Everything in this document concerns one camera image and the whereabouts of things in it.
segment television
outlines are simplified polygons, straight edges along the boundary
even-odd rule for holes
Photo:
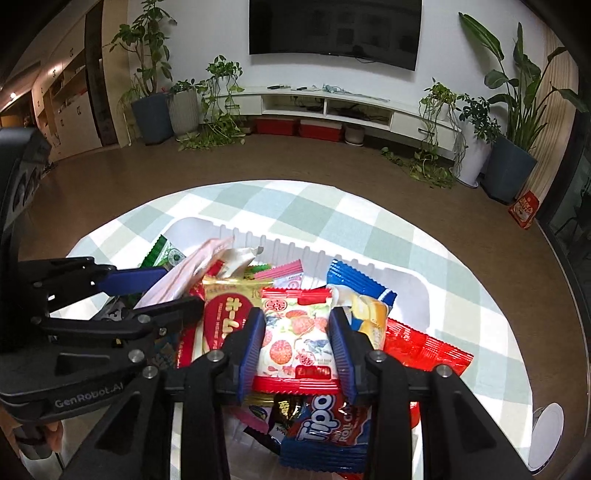
[[[249,51],[417,64],[422,0],[250,0]]]

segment wooden floor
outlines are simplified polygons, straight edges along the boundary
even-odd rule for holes
[[[432,189],[379,151],[305,138],[254,135],[245,145],[178,152],[162,145],[64,160],[42,182],[21,258],[66,255],[84,235],[162,195],[236,180],[293,179],[334,185],[400,215],[468,266],[505,313],[534,393],[534,409],[565,413],[559,450],[538,476],[556,478],[578,450],[587,412],[583,336],[569,288],[542,233],[520,229],[482,189]]]

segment white tv cabinet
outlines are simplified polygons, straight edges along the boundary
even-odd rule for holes
[[[382,102],[322,90],[306,91],[291,88],[269,90],[266,87],[245,87],[233,94],[241,115],[287,115],[334,120],[346,124],[363,125],[383,132],[391,132],[414,141],[424,141],[428,132],[418,113],[409,105]],[[355,111],[369,119],[355,118]],[[447,121],[437,121],[440,148],[453,151],[456,134]]]

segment tablecloth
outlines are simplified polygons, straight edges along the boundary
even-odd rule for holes
[[[91,255],[96,263],[134,268],[159,234],[185,217],[267,233],[344,260],[363,255],[421,274],[431,301],[427,333],[474,354],[462,380],[527,460],[532,394],[517,342],[481,283],[440,242],[334,187],[260,180],[196,187],[152,200],[82,238],[69,256]],[[104,299],[93,301],[98,310]],[[421,462],[413,463],[414,478],[422,478]]]

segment red box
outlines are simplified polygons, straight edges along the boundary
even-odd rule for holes
[[[305,119],[300,122],[300,136],[340,142],[343,138],[343,124],[328,120]]]
[[[298,120],[276,116],[262,116],[255,120],[256,132],[271,135],[295,135]]]

